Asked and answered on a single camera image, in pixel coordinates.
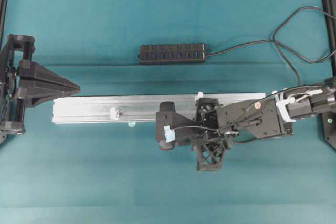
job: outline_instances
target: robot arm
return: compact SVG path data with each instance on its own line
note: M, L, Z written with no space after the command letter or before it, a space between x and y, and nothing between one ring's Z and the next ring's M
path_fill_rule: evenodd
M191 145L197 152L198 170L219 170L225 151L241 143L234 141L241 131L255 139L293 135L296 120L336 112L335 92L336 78L330 78L227 106L217 99L200 98L194 120L176 113L174 103L164 102L156 114L156 140L162 150Z

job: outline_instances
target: white clip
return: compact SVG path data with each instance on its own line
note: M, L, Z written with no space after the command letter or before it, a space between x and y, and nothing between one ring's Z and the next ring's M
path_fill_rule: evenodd
M166 138L166 142L169 143L175 140L175 131L170 129L170 126L163 126L164 136Z
M204 97L204 93L203 92L199 92L197 94L197 96L195 96L195 102L199 99L199 98L203 98Z
M322 93L323 93L323 90L322 90L322 89L308 90L308 91L306 92L306 94L307 94L308 96L312 96L312 95L314 95L314 94L322 94Z
M286 105L289 105L291 103L295 103L295 98L294 97L290 97L287 99L284 99L284 93L280 93L280 98L276 95L275 99L276 99L276 106L279 109L279 112L283 118L284 121L286 122L296 122L296 120L292 119L289 117L288 111L286 109Z
M120 111L117 110L115 107L110 108L110 119L118 120L120 116Z

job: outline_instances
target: black power cord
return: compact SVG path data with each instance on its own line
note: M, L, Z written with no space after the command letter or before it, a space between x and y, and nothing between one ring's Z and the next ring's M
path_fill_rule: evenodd
M229 47L226 49L223 49L221 51L218 52L212 52L212 53L208 53L206 54L206 57L211 57L211 56L215 56L215 55L222 55L225 54L229 51L232 51L234 49L237 48L241 48L241 47L246 47L246 46L251 46L251 45L255 45L255 44L263 44L263 43L273 43L276 47L276 49L278 50L278 52L280 53L280 55L282 56L282 58L285 60L285 62L289 65L289 67L292 69L292 71L294 72L294 74L296 75L296 78L298 80L299 85L302 85L302 81L300 78L300 74L297 72L297 70L295 69L295 67L293 66L293 64L290 62L290 60L287 58L287 56L284 54L284 52L281 50L281 48L286 49L287 51L291 52L292 54L296 55L297 57L299 57L300 59L302 59L303 61L309 63L309 64L314 64L314 63L321 63L326 61L327 59L329 59L332 55L334 55L336 53L336 50L334 50L333 52L330 52L327 56L324 56L316 61L313 60L309 60L308 58L304 57L303 55L301 55L300 53L296 52L294 49L286 46L285 44L279 42L276 40L276 34L299 12L303 11L303 10L316 10L320 13L323 13L324 15L326 15L329 18L335 19L335 16L332 16L331 14L325 12L324 10L321 10L317 7L314 6L303 6L300 7L298 9L296 9L273 33L272 39L265 39L265 40L255 40L255 41L250 41L250 42L246 42L243 44L239 44L233 47Z

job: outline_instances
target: teal tablecloth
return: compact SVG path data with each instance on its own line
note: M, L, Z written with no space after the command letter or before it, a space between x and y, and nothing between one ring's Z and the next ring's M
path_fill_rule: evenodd
M8 0L5 34L36 39L33 59L82 95L270 92L296 85L272 45L204 65L139 66L140 44L205 42L218 50L268 38L321 0ZM324 17L298 15L279 39L317 59ZM305 83L329 62L290 57ZM0 147L0 223L334 223L336 152L320 119L294 137L234 146L223 170L196 172L188 147L159 151L154 124L54 125L52 103L26 111L24 136Z

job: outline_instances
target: cable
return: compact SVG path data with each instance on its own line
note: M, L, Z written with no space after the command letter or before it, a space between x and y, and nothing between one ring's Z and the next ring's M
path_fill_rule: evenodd
M234 126L236 123L239 123L241 120L243 120L243 119L245 118L246 113L247 113L247 112L254 106L254 104L255 104L256 102L263 102L263 101L265 101L265 100L267 100L267 99L269 99L269 98L271 98L271 97L274 97L275 95L280 94L280 93L282 93L282 92L288 92L288 91L292 91L292 90L300 89L300 88L320 88L320 87L322 87L322 86L321 86L321 85L300 85L300 86L292 87L292 88L289 88L289 89L285 89L285 90L282 90L282 91L279 91L279 92L270 94L270 95L268 95L268 96L266 96L266 97L264 97L264 98L261 98L261 99L259 99L259 100L257 100L257 101L252 102L252 103L246 108L246 110L244 111L244 113L243 113L240 117L238 117L234 122L232 122L231 124L229 124L229 125L227 125L227 126L225 126L225 127L219 128L218 130L226 129L226 128L228 128L228 127L232 127L232 126Z
M181 127L176 127L176 128L172 128L171 130L179 130L179 129L185 129L185 128L197 128L197 129L204 129L204 130L208 130L208 131L215 131L217 132L219 135L220 135L220 130L222 129L226 129L226 128L229 128L229 127L232 127L234 126L236 123L240 122L242 119L245 118L245 115L246 113L252 108L252 106L256 103L256 102L264 102L265 100L277 95L277 94L280 94L282 92L288 92L288 91L292 91L292 90L295 90L295 89L300 89L300 88L320 88L322 87L321 85L300 85L300 86L296 86L296 87L292 87L292 88L289 88L289 89L286 89L286 90L281 90L279 92L276 92L276 93L273 93L273 94L270 94L264 98L261 98L259 100L256 100L254 101L253 103L251 103L247 108L246 110L244 111L244 113L238 117L234 122L232 122L231 124L225 126L225 127L221 127L221 128L209 128L209 127L204 127L204 126L197 126L197 125L188 125L188 126L181 126Z
M250 41L250 42L246 42L243 44L239 44L233 47L229 47L227 49L218 51L218 52L213 52L213 53L208 53L206 55L206 57L210 57L210 56L215 56L215 55L221 55L224 54L226 52L229 52L231 50L237 49L237 48L241 48L241 47L245 47L245 46L250 46L250 45L255 45L255 44L262 44L262 43L273 43L276 47L276 49L278 50L278 52L280 53L280 55L282 56L282 58L285 60L285 62L289 65L289 67L292 69L292 71L294 72L294 74L296 75L296 78L298 80L299 85L302 85L302 81L300 78L300 74L298 73L298 71L295 69L295 67L293 66L293 64L290 62L290 60L286 57L286 55L284 54L284 52L281 50L280 47L288 50L289 52L291 52L292 54L296 55L297 57L299 57L300 59L302 59L303 61L309 63L309 64L314 64L314 63L321 63L326 61L327 59L329 59L332 55L334 55L336 53L336 50L334 50L333 52L329 53L327 56L322 57L316 61L313 60L309 60L308 58L304 57L303 55L301 55L300 53L296 52L294 49L286 46L285 44L279 42L276 40L276 34L296 15L298 14L300 11L302 10L306 10L306 9L311 9L311 10L316 10L320 13L323 13L324 15L326 15L329 18L335 19L336 17L325 12L324 10L321 10L317 7L314 6L303 6L298 8L297 10L295 10L273 33L272 39L265 39L265 40L256 40L256 41Z
M255 140L258 140L258 139L257 138L251 138L251 139L242 140L242 141L233 141L233 143L234 144L246 144L246 143L253 142Z
M179 129L184 129L184 128L197 128L197 129L203 129L203 130L207 130L207 131L216 131L218 132L218 129L214 129L214 128L208 128L208 127L203 127L203 126L181 126L181 127L176 127L176 128L172 128L171 130L179 130Z

